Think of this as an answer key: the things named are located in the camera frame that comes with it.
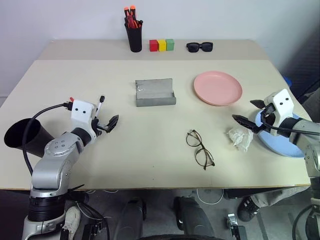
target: black cone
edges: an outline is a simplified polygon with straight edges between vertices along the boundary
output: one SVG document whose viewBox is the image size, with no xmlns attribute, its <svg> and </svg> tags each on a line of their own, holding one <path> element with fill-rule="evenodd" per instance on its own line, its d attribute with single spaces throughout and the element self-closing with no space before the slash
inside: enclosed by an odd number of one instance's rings
<svg viewBox="0 0 320 240">
<path fill-rule="evenodd" d="M 13 124 L 4 135 L 4 143 L 10 148 L 22 150 L 22 137 L 31 118 L 25 118 Z M 30 154 L 43 157 L 45 146 L 54 138 L 35 119 L 26 138 L 26 151 Z"/>
</svg>

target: crumpled tissue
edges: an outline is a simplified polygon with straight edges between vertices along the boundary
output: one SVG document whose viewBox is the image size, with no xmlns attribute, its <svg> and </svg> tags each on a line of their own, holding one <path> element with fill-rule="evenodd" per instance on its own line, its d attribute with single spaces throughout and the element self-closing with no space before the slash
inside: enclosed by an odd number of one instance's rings
<svg viewBox="0 0 320 240">
<path fill-rule="evenodd" d="M 234 127 L 227 134 L 233 141 L 233 146 L 236 146 L 242 152 L 248 150 L 248 147 L 254 138 L 253 132 L 245 127 Z"/>
</svg>

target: yellow block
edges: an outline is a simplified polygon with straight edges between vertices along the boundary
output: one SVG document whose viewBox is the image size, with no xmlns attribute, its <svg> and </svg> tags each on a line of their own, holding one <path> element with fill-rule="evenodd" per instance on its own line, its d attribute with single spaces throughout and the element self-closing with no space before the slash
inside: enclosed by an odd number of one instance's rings
<svg viewBox="0 0 320 240">
<path fill-rule="evenodd" d="M 157 40 L 159 44 L 159 52 L 164 52 L 167 50 L 167 42 L 165 39 Z"/>
</svg>

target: eyeglasses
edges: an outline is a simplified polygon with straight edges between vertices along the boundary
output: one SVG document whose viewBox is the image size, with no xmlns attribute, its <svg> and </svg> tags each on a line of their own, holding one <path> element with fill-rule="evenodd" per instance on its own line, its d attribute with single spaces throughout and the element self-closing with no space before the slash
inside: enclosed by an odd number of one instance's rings
<svg viewBox="0 0 320 240">
<path fill-rule="evenodd" d="M 203 43 L 197 43 L 197 42 L 189 42 L 186 44 L 186 47 L 188 48 L 188 51 L 190 53 L 196 53 L 199 51 L 199 49 L 202 49 L 204 52 L 211 52 L 214 48 L 213 42 L 203 42 Z"/>
<path fill-rule="evenodd" d="M 202 138 L 196 130 L 188 132 L 185 140 L 190 147 L 201 146 L 201 148 L 195 152 L 194 157 L 196 162 L 202 166 L 204 170 L 206 170 L 208 166 L 215 166 L 214 158 L 203 145 Z"/>
</svg>

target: robotic arm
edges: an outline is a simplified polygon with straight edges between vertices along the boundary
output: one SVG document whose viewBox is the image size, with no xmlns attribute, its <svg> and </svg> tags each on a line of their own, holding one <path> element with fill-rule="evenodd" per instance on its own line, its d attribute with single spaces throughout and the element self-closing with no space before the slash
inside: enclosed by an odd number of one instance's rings
<svg viewBox="0 0 320 240">
<path fill-rule="evenodd" d="M 293 118 L 294 104 L 286 89 L 274 92 L 264 101 L 250 101 L 261 112 L 261 126 L 241 115 L 232 117 L 255 134 L 269 132 L 273 136 L 282 135 L 304 153 L 304 161 L 312 188 L 312 211 L 306 221 L 308 239 L 320 239 L 320 125 L 302 118 Z"/>
<path fill-rule="evenodd" d="M 58 231 L 65 221 L 65 202 L 72 166 L 86 145 L 93 144 L 102 130 L 107 133 L 116 126 L 119 115 L 111 118 L 108 125 L 99 123 L 98 107 L 90 102 L 75 100 L 71 103 L 73 130 L 50 141 L 44 156 L 35 165 L 31 178 L 29 212 L 24 220 L 22 239 Z"/>
</svg>

